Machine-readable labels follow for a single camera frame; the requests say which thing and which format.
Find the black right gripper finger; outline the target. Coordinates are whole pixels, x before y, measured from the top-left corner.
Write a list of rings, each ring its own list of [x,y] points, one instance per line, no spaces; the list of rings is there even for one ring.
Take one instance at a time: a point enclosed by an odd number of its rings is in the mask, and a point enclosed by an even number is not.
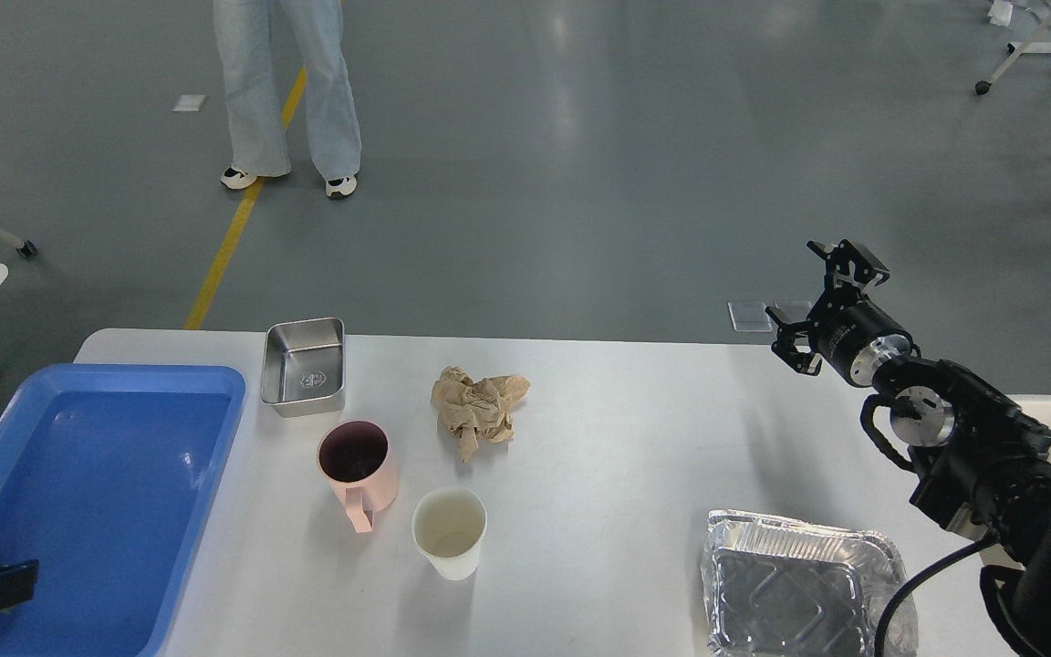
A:
[[[817,241],[806,242],[825,266],[823,291],[815,302],[815,311],[836,311],[867,302],[873,287],[883,286],[891,271],[863,243],[842,240],[837,245]]]
[[[821,370],[822,355],[812,349],[808,352],[802,352],[797,347],[799,340],[810,338],[810,333],[818,328],[817,321],[813,319],[789,321],[785,311],[775,305],[768,305],[765,308],[765,313],[776,328],[775,340],[771,344],[772,353],[796,373],[804,374],[807,377],[817,377]]]

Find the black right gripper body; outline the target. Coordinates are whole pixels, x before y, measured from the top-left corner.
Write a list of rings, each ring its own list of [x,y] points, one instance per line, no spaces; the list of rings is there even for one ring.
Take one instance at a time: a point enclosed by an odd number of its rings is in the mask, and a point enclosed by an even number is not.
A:
[[[817,303],[808,321],[810,348],[858,388],[871,388],[885,362],[916,352],[911,334],[867,297],[847,305]]]

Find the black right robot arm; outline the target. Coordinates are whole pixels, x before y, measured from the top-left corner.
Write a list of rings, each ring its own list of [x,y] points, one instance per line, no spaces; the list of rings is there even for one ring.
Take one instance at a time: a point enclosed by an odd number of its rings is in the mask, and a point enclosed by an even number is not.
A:
[[[822,294],[799,321],[767,308],[772,353],[809,377],[830,363],[847,384],[869,390],[860,427],[889,461],[916,475],[910,502],[972,540],[898,590],[873,652],[883,653],[892,617],[922,582],[1000,546],[1013,566],[981,570],[989,619],[1019,656],[1051,656],[1051,429],[959,363],[923,358],[916,340],[868,294],[890,271],[867,246],[806,246],[825,266]]]

